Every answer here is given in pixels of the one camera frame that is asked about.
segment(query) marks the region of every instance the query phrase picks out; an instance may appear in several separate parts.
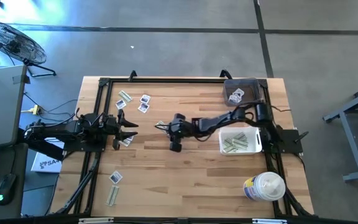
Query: computer mouse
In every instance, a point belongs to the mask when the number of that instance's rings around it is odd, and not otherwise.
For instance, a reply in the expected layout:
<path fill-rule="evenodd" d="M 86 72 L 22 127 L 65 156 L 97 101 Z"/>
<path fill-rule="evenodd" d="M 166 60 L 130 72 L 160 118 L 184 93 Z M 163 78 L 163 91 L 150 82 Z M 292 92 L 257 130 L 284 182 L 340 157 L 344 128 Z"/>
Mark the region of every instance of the computer mouse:
<path fill-rule="evenodd" d="M 7 205 L 12 201 L 15 181 L 15 174 L 6 174 L 0 181 L 0 205 Z"/>

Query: label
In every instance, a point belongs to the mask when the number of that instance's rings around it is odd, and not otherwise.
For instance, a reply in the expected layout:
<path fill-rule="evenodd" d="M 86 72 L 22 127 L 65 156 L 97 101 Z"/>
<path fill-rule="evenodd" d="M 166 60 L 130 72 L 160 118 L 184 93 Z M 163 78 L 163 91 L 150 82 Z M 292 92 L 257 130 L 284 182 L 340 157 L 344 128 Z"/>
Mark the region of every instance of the label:
<path fill-rule="evenodd" d="M 260 197 L 260 195 L 258 194 L 258 191 L 256 191 L 256 186 L 255 186 L 256 177 L 257 176 L 253 178 L 249 178 L 244 182 L 244 193 L 246 194 L 246 197 L 251 200 L 263 200 L 263 198 Z"/>

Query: wooden table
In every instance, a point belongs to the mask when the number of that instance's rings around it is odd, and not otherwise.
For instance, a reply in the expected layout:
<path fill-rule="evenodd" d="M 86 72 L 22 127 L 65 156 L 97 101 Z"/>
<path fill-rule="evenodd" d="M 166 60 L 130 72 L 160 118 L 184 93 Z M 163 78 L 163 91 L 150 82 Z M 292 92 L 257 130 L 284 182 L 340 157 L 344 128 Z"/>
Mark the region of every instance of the wooden table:
<path fill-rule="evenodd" d="M 100 77 L 84 77 L 77 107 L 80 113 L 92 113 Z M 269 78 L 272 105 L 289 109 L 284 81 Z M 253 202 L 244 196 L 246 179 L 266 171 L 262 153 L 252 156 L 223 156 L 219 152 L 218 131 L 206 142 L 194 138 L 182 140 L 181 153 L 169 150 L 169 139 L 154 128 L 158 121 L 168 123 L 175 113 L 187 119 L 213 117 L 229 108 L 222 98 L 222 84 L 215 83 L 115 83 L 109 113 L 117 114 L 115 102 L 124 90 L 133 100 L 124 108 L 126 119 L 139 125 L 129 147 L 112 148 L 109 138 L 102 153 L 93 202 L 93 217 L 273 217 L 271 202 Z M 146 114 L 137 108 L 140 97 L 150 95 Z M 102 95 L 103 110 L 106 90 Z M 275 122 L 293 128 L 291 112 L 273 111 Z M 237 123 L 233 126 L 247 126 Z M 76 152 L 63 161 L 51 212 L 61 208 L 80 178 L 84 153 Z M 289 189 L 313 213 L 303 166 L 298 158 L 283 154 Z M 118 183 L 116 204 L 105 205 L 112 182 L 109 176 L 118 170 L 123 179 Z M 85 189 L 82 206 L 88 195 Z"/>

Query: white box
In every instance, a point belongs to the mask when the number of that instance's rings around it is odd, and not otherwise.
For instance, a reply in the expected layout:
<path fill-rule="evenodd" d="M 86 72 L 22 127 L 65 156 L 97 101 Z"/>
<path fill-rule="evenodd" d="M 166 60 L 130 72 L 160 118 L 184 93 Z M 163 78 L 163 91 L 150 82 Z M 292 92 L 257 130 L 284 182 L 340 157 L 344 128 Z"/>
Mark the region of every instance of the white box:
<path fill-rule="evenodd" d="M 248 148 L 238 149 L 236 152 L 223 151 L 223 141 L 227 138 L 232 138 L 239 133 L 244 133 L 245 136 L 247 136 Z M 257 152 L 260 152 L 262 150 L 262 142 L 260 141 L 259 128 L 221 128 L 219 130 L 219 147 L 221 154 L 225 156 L 252 155 Z"/>

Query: gray container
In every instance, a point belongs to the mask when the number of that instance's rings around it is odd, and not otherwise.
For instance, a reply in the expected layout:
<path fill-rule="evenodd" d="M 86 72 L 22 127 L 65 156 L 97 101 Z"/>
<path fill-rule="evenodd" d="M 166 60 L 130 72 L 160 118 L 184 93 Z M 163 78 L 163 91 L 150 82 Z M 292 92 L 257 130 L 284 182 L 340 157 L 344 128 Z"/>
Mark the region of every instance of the gray container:
<path fill-rule="evenodd" d="M 237 90 L 244 91 L 238 103 L 229 101 L 229 97 Z M 224 103 L 228 106 L 238 106 L 260 100 L 259 82 L 256 78 L 228 79 L 223 83 Z"/>

